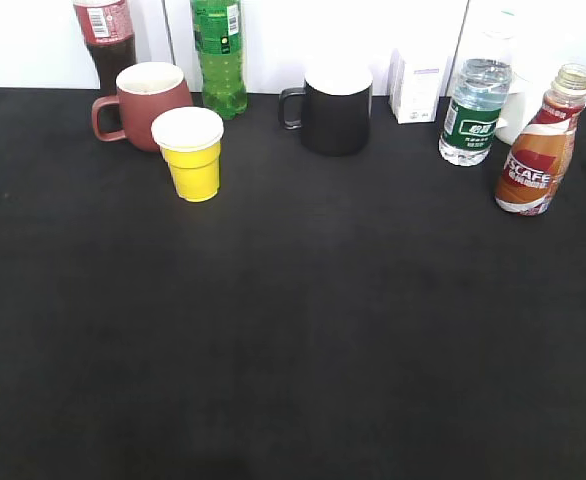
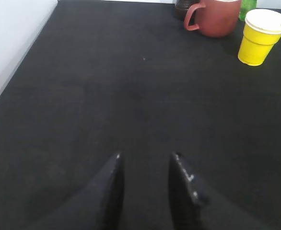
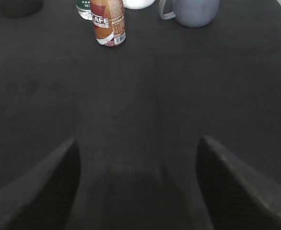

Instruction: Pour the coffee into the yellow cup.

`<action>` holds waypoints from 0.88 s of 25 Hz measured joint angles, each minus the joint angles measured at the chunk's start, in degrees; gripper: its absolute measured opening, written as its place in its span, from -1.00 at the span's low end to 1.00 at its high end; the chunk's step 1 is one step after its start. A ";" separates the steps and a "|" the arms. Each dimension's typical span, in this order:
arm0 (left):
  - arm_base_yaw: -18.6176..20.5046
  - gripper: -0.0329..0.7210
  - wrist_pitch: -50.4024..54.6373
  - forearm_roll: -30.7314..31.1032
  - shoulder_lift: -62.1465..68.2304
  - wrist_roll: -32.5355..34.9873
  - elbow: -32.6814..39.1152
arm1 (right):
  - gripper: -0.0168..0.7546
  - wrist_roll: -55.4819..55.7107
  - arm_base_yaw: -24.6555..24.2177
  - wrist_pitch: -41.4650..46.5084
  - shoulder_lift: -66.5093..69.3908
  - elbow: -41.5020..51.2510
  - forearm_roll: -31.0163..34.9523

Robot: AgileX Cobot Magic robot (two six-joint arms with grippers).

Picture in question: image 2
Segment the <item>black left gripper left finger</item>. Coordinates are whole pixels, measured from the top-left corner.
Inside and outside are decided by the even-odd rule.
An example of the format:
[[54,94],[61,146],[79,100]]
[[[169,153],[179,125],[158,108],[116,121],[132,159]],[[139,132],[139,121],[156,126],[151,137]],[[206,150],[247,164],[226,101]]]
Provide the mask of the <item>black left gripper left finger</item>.
[[124,192],[124,161],[117,153],[83,189],[28,229],[116,230],[122,214]]

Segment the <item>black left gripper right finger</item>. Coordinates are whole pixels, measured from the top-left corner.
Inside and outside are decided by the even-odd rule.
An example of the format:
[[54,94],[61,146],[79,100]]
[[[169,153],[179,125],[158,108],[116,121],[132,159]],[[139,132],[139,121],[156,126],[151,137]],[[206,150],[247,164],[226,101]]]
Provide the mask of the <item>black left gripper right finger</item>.
[[195,173],[177,152],[170,155],[168,198],[176,230],[267,230]]

